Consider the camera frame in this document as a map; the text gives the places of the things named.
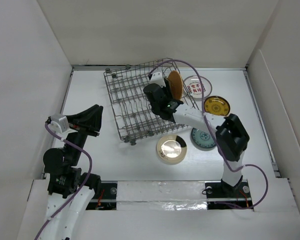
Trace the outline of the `orange woven bamboo plate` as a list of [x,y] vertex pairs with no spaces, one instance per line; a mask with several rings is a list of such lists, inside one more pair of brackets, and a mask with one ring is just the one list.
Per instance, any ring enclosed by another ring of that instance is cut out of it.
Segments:
[[170,72],[167,77],[172,97],[176,100],[181,100],[183,96],[183,79],[180,73],[176,70]]

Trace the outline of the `cream plate with green brushstroke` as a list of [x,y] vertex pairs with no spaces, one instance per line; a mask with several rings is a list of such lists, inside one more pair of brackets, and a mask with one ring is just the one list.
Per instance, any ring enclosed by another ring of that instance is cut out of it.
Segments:
[[187,155],[188,146],[179,135],[169,134],[161,137],[156,145],[159,159],[167,165],[181,163]]

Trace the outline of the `yellow plate with brown rim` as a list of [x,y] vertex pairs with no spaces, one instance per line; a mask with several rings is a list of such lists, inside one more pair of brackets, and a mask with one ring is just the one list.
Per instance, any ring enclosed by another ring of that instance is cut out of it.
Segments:
[[213,95],[204,100],[204,110],[212,115],[227,117],[230,114],[231,106],[225,98]]

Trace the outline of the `glossy black plate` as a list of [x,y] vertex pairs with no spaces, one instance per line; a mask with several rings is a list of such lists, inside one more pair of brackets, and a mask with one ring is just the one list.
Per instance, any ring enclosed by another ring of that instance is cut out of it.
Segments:
[[173,94],[172,94],[172,90],[171,90],[171,86],[170,86],[170,81],[168,78],[164,78],[164,83],[165,83],[165,87],[164,87],[164,92],[165,95],[168,99],[173,99]]

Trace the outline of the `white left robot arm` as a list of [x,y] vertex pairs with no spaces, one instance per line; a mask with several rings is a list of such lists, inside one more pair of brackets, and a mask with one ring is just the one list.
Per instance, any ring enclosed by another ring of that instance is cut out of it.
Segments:
[[73,115],[56,113],[44,127],[63,147],[43,155],[44,173],[49,174],[48,203],[37,240],[71,240],[90,200],[101,194],[101,177],[92,173],[93,160],[84,150],[89,136],[102,127],[103,106],[95,104]]

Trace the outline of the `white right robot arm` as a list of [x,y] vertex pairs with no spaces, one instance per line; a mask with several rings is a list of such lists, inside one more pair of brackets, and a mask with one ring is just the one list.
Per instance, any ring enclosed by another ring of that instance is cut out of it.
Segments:
[[161,119],[210,134],[224,161],[221,191],[227,197],[236,194],[243,179],[243,155],[250,140],[239,117],[232,113],[219,116],[202,112],[174,99],[166,87],[156,83],[144,87],[143,93],[150,103],[152,113]]

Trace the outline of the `white plate with red characters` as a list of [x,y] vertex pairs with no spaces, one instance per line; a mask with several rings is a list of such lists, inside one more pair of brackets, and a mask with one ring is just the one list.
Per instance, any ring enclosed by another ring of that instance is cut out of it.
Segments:
[[202,98],[202,93],[204,95],[204,98],[209,97],[213,90],[213,86],[207,78],[200,76],[199,80],[196,75],[188,76],[183,81],[183,86],[184,95],[190,96],[196,100]]

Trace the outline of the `blue floral plate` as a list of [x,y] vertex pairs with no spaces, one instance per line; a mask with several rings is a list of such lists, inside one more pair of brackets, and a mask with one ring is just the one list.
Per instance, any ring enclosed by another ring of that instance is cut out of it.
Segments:
[[190,139],[194,146],[202,151],[210,151],[216,143],[208,132],[192,128]]

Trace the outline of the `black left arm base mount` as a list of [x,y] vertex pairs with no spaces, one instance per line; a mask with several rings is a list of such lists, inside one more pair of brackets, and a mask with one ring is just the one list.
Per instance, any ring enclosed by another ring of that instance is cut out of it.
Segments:
[[117,181],[102,181],[100,191],[88,203],[86,210],[111,211],[117,209]]

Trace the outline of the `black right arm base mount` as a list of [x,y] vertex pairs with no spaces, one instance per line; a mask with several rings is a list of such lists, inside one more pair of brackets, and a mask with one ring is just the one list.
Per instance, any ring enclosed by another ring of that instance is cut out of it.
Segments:
[[205,182],[201,194],[206,196],[207,208],[209,210],[227,210],[235,208],[234,206],[229,206],[220,202],[237,205],[240,208],[247,208],[253,205],[249,184],[246,180],[242,181],[239,187],[233,192],[225,192],[222,189],[220,181],[208,181]]

